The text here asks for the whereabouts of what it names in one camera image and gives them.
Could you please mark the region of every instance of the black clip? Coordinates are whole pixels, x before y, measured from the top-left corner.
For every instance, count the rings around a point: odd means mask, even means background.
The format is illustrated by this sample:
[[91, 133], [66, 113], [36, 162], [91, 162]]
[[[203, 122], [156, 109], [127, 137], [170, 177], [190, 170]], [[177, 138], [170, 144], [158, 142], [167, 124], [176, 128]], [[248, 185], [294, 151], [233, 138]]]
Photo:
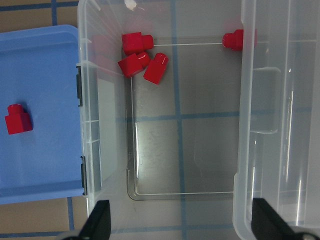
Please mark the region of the black clip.
[[252, 200], [251, 230], [257, 240], [320, 240], [310, 232], [294, 232], [264, 198]]
[[86, 167], [86, 157], [81, 156], [82, 159], [81, 163], [81, 180], [82, 180], [82, 187], [84, 189], [84, 193], [82, 194], [83, 196], [88, 195], [88, 186], [87, 186], [87, 167]]
[[76, 94], [79, 101], [78, 107], [82, 107], [82, 82], [81, 82], [81, 67], [76, 66], [78, 69], [78, 74], [76, 75]]

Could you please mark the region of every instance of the tile floor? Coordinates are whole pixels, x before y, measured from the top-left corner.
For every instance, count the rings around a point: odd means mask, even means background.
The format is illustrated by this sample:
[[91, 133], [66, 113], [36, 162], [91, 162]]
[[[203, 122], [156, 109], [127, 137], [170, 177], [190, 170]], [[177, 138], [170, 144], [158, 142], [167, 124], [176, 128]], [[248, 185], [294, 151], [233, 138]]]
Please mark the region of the tile floor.
[[[1, 0], [0, 33], [69, 24], [77, 27], [78, 1]], [[87, 219], [82, 196], [0, 205], [0, 240], [53, 240]]]

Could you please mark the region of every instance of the plastic bin lid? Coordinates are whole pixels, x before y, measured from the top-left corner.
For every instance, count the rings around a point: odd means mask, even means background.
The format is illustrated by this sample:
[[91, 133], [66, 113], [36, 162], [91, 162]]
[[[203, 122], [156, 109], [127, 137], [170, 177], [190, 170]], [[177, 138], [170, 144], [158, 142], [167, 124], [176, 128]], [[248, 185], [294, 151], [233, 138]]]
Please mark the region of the plastic bin lid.
[[233, 225], [243, 240], [255, 239], [255, 198], [295, 232], [320, 236], [319, 3], [242, 1]]
[[[0, 34], [0, 204], [82, 194], [77, 62], [73, 26]], [[30, 114], [32, 131], [8, 135], [12, 104]]]

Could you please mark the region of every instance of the red plastic block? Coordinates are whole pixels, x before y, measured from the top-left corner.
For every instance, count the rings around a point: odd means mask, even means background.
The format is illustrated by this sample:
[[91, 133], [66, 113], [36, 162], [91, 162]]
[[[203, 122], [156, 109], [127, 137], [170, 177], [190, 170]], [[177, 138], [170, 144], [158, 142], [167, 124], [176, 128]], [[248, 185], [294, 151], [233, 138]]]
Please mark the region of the red plastic block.
[[131, 78], [134, 75], [140, 73], [148, 66], [150, 62], [150, 57], [146, 52], [141, 52], [138, 55], [131, 54], [125, 59], [122, 59], [118, 62], [119, 67], [121, 68], [123, 75], [127, 78]]
[[33, 129], [29, 114], [24, 112], [24, 108], [20, 104], [8, 106], [8, 112], [9, 115], [4, 118], [10, 135], [31, 131]]
[[122, 47], [125, 55], [138, 54], [154, 47], [151, 35], [142, 35], [141, 32], [122, 34]]
[[231, 48], [234, 51], [242, 51], [244, 46], [244, 30], [237, 29], [234, 33], [226, 33], [223, 36], [222, 44], [225, 48]]
[[143, 75], [144, 79], [158, 85], [166, 71], [168, 62], [169, 58], [165, 54], [157, 53], [146, 69]]

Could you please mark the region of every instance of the black latch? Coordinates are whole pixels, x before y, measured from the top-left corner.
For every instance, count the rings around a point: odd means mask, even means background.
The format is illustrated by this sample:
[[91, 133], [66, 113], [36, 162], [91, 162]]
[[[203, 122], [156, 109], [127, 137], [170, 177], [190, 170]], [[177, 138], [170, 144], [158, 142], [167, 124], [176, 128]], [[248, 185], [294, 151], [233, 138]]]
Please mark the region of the black latch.
[[81, 67], [76, 66], [78, 69], [78, 74], [76, 75], [76, 94], [79, 101], [78, 107], [82, 107], [82, 82], [81, 82]]
[[84, 189], [84, 193], [82, 194], [83, 196], [88, 195], [88, 187], [87, 187], [87, 167], [86, 167], [86, 157], [81, 156], [82, 159], [81, 163], [81, 180], [82, 180], [82, 187]]
[[108, 240], [110, 235], [110, 203], [109, 200], [101, 200], [95, 204], [79, 235], [69, 236], [63, 240]]
[[257, 240], [320, 240], [310, 232], [294, 232], [264, 198], [252, 200], [251, 230]]

